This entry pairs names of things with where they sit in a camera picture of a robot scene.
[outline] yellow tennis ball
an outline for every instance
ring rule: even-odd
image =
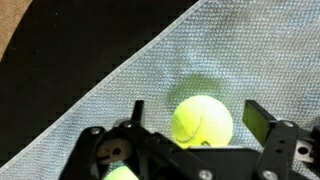
[[[111,173],[104,178],[104,180],[138,180],[137,176],[131,172],[127,166],[121,166],[113,170]]]
[[[193,96],[175,110],[171,132],[181,148],[226,146],[232,138],[233,120],[220,101],[209,96]]]

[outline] tennis ball seam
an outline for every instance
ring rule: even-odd
[[[205,103],[202,104],[201,113],[200,113],[200,117],[199,117],[199,119],[200,119],[199,124],[198,124],[197,128],[195,129],[195,131],[190,135],[190,137],[187,140],[183,140],[183,141],[177,139],[176,137],[174,137],[174,139],[176,141],[178,141],[179,143],[188,143],[189,141],[191,141],[196,136],[196,134],[197,134],[197,132],[198,132],[198,130],[200,128],[200,125],[201,125],[201,123],[203,121],[202,119],[203,119],[203,116],[204,116],[204,110],[206,109],[207,105],[208,105],[208,100],[206,99]]]

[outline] bolt hole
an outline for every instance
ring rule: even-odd
[[[302,155],[307,154],[309,152],[309,150],[306,147],[300,147],[298,149],[298,152]]]
[[[120,155],[121,153],[121,150],[119,148],[115,148],[113,151],[112,151],[112,154],[113,155]]]

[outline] black surface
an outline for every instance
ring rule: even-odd
[[[103,179],[108,166],[96,161],[97,149],[106,130],[103,127],[91,127],[83,130],[62,170],[60,180],[97,180]]]
[[[267,141],[270,129],[277,122],[276,118],[255,100],[246,100],[242,121],[263,147]]]
[[[192,3],[34,0],[0,63],[0,165]]]

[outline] microfiber cloth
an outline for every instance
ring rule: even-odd
[[[229,109],[231,145],[261,150],[242,123],[246,99],[310,130],[320,122],[319,26],[319,1],[200,0],[4,165],[0,179],[57,179],[81,131],[110,130],[135,100],[145,101],[145,128],[168,138],[175,107],[194,95]],[[301,163],[294,169],[317,179]]]

